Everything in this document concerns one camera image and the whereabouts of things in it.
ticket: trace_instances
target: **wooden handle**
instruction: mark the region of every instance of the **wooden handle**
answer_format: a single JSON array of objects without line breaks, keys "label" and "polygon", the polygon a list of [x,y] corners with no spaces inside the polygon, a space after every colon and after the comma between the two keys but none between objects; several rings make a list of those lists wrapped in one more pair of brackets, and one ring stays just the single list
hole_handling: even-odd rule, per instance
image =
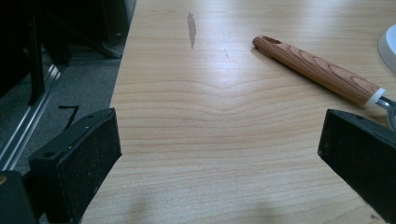
[{"label": "wooden handle", "polygon": [[384,89],[313,54],[268,36],[253,39],[262,53],[358,105],[373,105]]}]

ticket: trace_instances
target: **carving tool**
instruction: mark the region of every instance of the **carving tool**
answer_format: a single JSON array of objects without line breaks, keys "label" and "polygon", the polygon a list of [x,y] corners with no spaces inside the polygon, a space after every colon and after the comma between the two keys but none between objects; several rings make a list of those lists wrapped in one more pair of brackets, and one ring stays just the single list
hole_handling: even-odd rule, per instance
[{"label": "carving tool", "polygon": [[384,108],[391,129],[396,131],[396,103],[382,96],[385,92],[383,88],[334,63],[265,35],[254,38],[253,45],[262,53],[358,105]]}]

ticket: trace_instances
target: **gray carpet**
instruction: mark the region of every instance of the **gray carpet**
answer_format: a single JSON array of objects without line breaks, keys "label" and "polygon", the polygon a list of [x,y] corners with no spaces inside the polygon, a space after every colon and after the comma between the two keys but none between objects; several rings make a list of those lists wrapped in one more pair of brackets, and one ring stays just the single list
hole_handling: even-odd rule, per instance
[{"label": "gray carpet", "polygon": [[[123,52],[124,40],[111,49]],[[49,67],[48,56],[43,54],[44,65]],[[75,123],[92,112],[108,108],[114,90],[120,59],[105,59],[97,52],[83,49],[72,54],[72,61],[61,74],[50,93],[48,105],[27,142],[15,170],[29,171],[28,157],[61,133],[69,122]],[[3,148],[17,128],[28,108],[30,76],[27,76],[0,99],[0,148]]]}]

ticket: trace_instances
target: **black metal bar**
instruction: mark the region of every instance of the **black metal bar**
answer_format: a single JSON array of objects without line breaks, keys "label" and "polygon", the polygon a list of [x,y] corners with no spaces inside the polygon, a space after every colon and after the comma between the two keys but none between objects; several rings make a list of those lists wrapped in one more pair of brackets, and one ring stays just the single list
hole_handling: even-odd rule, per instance
[{"label": "black metal bar", "polygon": [[41,56],[41,41],[39,36],[39,18],[35,11],[28,15],[29,58],[32,78],[32,95],[29,105],[34,105],[44,92],[43,61]]}]

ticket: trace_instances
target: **light wood surface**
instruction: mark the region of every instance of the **light wood surface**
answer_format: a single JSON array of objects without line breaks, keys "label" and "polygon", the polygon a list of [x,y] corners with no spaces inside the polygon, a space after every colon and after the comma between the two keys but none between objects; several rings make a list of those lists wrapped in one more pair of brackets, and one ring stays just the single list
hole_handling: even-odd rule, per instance
[{"label": "light wood surface", "polygon": [[111,106],[123,155],[82,223],[384,223],[317,154],[328,108],[387,125],[257,51],[268,35],[396,99],[389,0],[138,0]]}]

